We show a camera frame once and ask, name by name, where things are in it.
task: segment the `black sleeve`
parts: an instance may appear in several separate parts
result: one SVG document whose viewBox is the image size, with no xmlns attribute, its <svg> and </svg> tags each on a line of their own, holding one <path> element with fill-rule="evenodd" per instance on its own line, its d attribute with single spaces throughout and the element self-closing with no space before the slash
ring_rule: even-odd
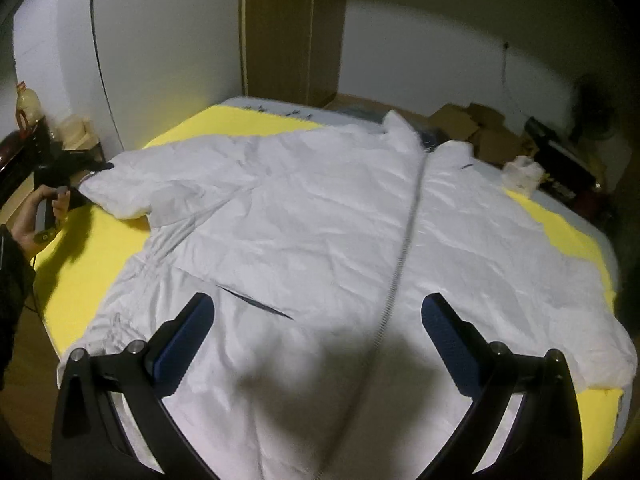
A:
<svg viewBox="0 0 640 480">
<path fill-rule="evenodd" d="M 3 224 L 0 226 L 0 390 L 14 353 L 15 329 L 33 287 L 35 272 Z"/>
</svg>

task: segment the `open cardboard box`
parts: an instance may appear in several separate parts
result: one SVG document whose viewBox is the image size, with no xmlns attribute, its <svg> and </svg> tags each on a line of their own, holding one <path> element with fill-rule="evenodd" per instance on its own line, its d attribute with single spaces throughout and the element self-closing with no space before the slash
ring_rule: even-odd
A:
<svg viewBox="0 0 640 480">
<path fill-rule="evenodd" d="M 537 151 L 529 136 L 514 134 L 504 126 L 504 115 L 487 106 L 446 104 L 428 120 L 450 139 L 471 142 L 476 158 L 499 168 L 518 155 L 533 156 Z"/>
</svg>

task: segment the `wrinkled fabric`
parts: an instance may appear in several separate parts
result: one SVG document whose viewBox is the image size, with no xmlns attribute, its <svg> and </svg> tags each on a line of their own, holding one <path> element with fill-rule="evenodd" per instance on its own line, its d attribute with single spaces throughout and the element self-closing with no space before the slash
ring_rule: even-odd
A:
<svg viewBox="0 0 640 480">
<path fill-rule="evenodd" d="M 197 137 L 123 153 L 82 183 L 118 218 L 148 215 L 151 234 L 72 348 L 121 351 L 209 294 L 215 323 L 164 403 L 223 479 L 415 478 L 470 405 L 422 328 L 430 292 L 513 351 L 561 349 L 578 389 L 635 373 L 593 265 L 553 248 L 474 170 L 467 144 L 425 155 L 399 116 L 384 126 L 383 136 L 341 126 Z M 126 406 L 120 414 L 153 465 Z"/>
</svg>

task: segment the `human hand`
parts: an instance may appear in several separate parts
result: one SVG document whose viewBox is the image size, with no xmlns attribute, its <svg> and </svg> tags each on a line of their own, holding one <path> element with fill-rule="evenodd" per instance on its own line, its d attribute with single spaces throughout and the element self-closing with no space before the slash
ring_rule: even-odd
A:
<svg viewBox="0 0 640 480">
<path fill-rule="evenodd" d="M 27 261 L 33 260 L 36 254 L 43 250 L 47 244 L 37 244 L 33 236 L 35 234 L 36 211 L 38 204 L 45 198 L 53 198 L 56 196 L 56 189 L 53 187 L 40 186 L 33 191 L 22 204 L 22 209 L 15 219 L 14 226 L 11 228 L 11 236 L 20 246 L 24 257 Z M 69 199 L 71 192 L 67 190 L 65 193 L 58 193 L 57 198 L 51 203 L 53 206 L 53 215 L 60 224 L 66 218 L 69 210 Z"/>
</svg>

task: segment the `yellow tabletop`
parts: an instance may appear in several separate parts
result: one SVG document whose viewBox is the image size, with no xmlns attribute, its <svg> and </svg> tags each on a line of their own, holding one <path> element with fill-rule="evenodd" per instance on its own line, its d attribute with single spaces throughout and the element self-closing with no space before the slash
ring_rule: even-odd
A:
<svg viewBox="0 0 640 480">
<path fill-rule="evenodd" d="M 309 121 L 216 105 L 155 138 L 148 146 L 209 134 L 266 136 L 316 126 Z M 607 302 L 613 308 L 614 292 L 597 243 L 560 215 L 520 195 L 510 195 L 544 225 L 555 247 L 598 266 Z M 120 221 L 98 206 L 84 206 L 69 213 L 63 231 L 37 257 L 35 290 L 59 354 L 82 335 L 124 262 L 142 249 L 148 230 L 146 218 Z M 587 390 L 578 395 L 585 478 L 607 454 L 621 394 L 616 389 Z"/>
</svg>

